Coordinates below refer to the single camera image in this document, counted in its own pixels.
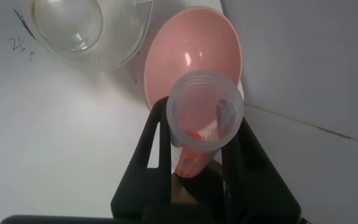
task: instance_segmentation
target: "clear glass bowl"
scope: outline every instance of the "clear glass bowl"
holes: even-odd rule
[[[114,69],[142,45],[152,0],[21,0],[34,37],[59,59],[84,69]]]

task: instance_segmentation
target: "white table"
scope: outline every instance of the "white table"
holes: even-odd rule
[[[222,11],[219,0],[155,0],[145,44],[191,6]],[[111,217],[149,111],[129,71],[86,74],[62,64],[26,33],[13,7],[20,11],[18,1],[0,1],[0,221]],[[9,39],[18,38],[23,52],[12,50]],[[149,166],[157,162],[153,147]]]

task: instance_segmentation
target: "clear plastic cup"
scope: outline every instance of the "clear plastic cup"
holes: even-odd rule
[[[241,94],[224,75],[198,70],[181,77],[167,103],[172,169],[182,177],[199,174],[237,133],[243,116]]]

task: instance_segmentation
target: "black marker writing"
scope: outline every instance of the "black marker writing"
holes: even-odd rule
[[[32,38],[34,38],[34,40],[35,40],[34,35],[31,33],[29,27],[28,27],[27,24],[25,23],[25,20],[24,20],[24,18],[23,18],[23,15],[20,15],[20,14],[16,11],[15,8],[13,8],[13,11],[15,11],[16,16],[17,16],[17,17],[20,19],[20,21],[22,22],[22,26],[26,29],[27,33],[29,33],[30,36],[31,36]]]
[[[10,38],[9,41],[13,40],[13,50],[16,50],[18,47],[20,47],[20,51],[23,52],[25,50],[25,47],[22,47],[22,44],[24,42],[24,40],[20,41],[20,37],[18,38],[18,42],[19,45],[16,46],[16,39],[15,38]]]

